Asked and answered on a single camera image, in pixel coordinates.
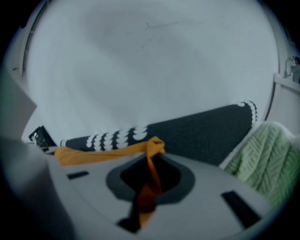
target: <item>orange strap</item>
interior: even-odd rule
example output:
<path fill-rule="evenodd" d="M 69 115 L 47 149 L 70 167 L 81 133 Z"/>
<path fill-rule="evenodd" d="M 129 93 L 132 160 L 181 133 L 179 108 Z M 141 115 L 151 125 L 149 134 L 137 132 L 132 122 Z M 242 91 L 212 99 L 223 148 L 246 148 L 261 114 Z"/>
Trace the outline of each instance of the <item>orange strap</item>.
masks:
<path fill-rule="evenodd" d="M 139 207 L 140 226 L 143 227 L 152 216 L 155 209 L 155 199 L 162 194 L 161 183 L 158 172 L 152 162 L 153 157 L 158 153 L 165 153 L 165 143 L 158 137 L 153 137 L 147 142 L 137 143 L 123 149 L 104 152 L 83 152 L 66 147 L 58 148 L 54 155 L 62 166 L 97 163 L 125 157 L 138 152 L 147 153 L 149 171 L 155 185 L 145 183 L 137 197 Z"/>

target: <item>green towel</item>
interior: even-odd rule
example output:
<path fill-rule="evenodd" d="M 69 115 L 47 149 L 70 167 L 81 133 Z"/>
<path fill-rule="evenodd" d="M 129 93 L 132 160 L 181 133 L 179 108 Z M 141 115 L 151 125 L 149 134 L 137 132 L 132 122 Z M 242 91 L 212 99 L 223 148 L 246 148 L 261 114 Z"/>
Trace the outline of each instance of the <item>green towel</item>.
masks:
<path fill-rule="evenodd" d="M 293 192 L 300 173 L 300 150 L 274 123 L 262 124 L 225 171 L 262 194 L 273 206 Z"/>

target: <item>green knit fabric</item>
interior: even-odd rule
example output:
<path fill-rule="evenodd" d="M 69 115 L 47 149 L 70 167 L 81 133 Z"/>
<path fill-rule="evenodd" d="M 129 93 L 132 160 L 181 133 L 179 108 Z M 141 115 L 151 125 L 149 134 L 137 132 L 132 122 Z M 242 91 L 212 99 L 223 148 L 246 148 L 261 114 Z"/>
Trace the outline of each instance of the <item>green knit fabric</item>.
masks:
<path fill-rule="evenodd" d="M 273 206 L 279 206 L 289 198 L 298 180 L 300 150 L 279 126 L 265 123 L 225 171 L 262 194 Z"/>

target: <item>orange cloth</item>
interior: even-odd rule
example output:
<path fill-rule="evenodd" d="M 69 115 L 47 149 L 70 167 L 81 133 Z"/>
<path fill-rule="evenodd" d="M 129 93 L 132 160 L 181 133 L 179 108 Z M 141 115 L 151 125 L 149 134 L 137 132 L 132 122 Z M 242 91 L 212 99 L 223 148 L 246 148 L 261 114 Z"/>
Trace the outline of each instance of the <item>orange cloth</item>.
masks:
<path fill-rule="evenodd" d="M 66 147 L 58 148 L 54 155 L 62 166 L 97 163 L 113 160 L 138 152 L 147 153 L 149 171 L 155 185 L 145 183 L 137 197 L 139 208 L 140 227 L 143 227 L 152 216 L 155 209 L 155 199 L 162 194 L 161 183 L 158 172 L 152 162 L 152 158 L 158 153 L 165 153 L 165 143 L 158 137 L 153 137 L 147 142 L 137 143 L 123 149 L 104 152 L 83 152 Z"/>

